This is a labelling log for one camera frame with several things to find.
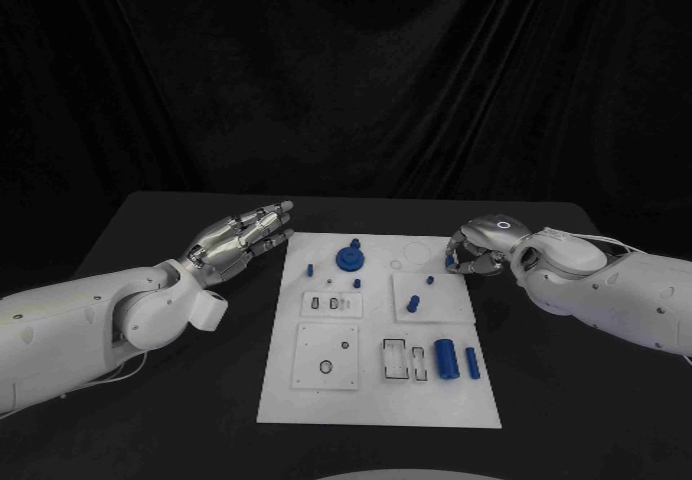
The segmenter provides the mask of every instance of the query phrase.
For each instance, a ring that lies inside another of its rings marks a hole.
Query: table
[[[75,278],[178,258],[208,224],[283,199],[133,194]],[[597,233],[570,203],[289,199],[300,231],[449,236],[505,213],[532,230]],[[286,246],[214,288],[230,302],[217,332],[191,326],[135,377],[0,422],[2,478],[318,479],[384,468],[502,479],[690,475],[684,359],[544,312],[509,271],[468,277],[502,430],[257,424],[284,254]]]

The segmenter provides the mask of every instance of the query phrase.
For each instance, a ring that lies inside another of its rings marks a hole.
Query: blue object
[[[421,303],[421,297],[419,295],[414,295],[411,297],[411,301],[408,302],[407,310],[411,313],[416,313],[416,309],[419,308],[419,303]]]
[[[361,241],[358,238],[351,242],[351,247],[342,248],[336,254],[336,264],[346,272],[355,272],[365,263],[364,252],[361,251]]]
[[[478,380],[481,378],[481,371],[476,362],[476,350],[473,350],[473,347],[466,349],[466,360],[469,362],[469,374],[472,375],[472,378]]]
[[[436,354],[440,378],[446,380],[459,378],[457,353],[455,352],[455,343],[449,338],[436,342]]]

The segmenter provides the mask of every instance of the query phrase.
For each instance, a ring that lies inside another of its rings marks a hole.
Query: robotic arm
[[[587,241],[626,248],[609,256]],[[476,260],[457,263],[463,246]],[[551,228],[532,233],[506,215],[472,220],[447,246],[452,273],[496,275],[509,262],[531,301],[555,315],[573,315],[625,340],[692,355],[692,263],[649,255],[616,240]]]
[[[238,275],[293,230],[292,202],[227,217],[178,260],[21,292],[0,299],[0,412],[80,388],[182,335],[214,331],[227,301],[207,288]]]

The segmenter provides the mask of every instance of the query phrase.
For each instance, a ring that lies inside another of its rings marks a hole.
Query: black curtain
[[[690,255],[690,10],[3,2],[13,285],[74,268],[140,189],[571,201],[606,234]]]

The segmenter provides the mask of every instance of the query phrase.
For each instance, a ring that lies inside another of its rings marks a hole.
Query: robotic hand
[[[628,253],[609,256],[587,239],[615,243]],[[473,261],[455,261],[460,246]],[[649,255],[606,237],[551,228],[532,233],[506,215],[463,225],[446,253],[449,272],[496,275],[508,261],[518,285],[547,312],[573,315],[645,347],[692,355],[691,262]]]
[[[51,285],[0,299],[0,412],[90,385],[182,335],[214,331],[227,301],[205,289],[293,235],[292,202],[227,217],[178,260]]]

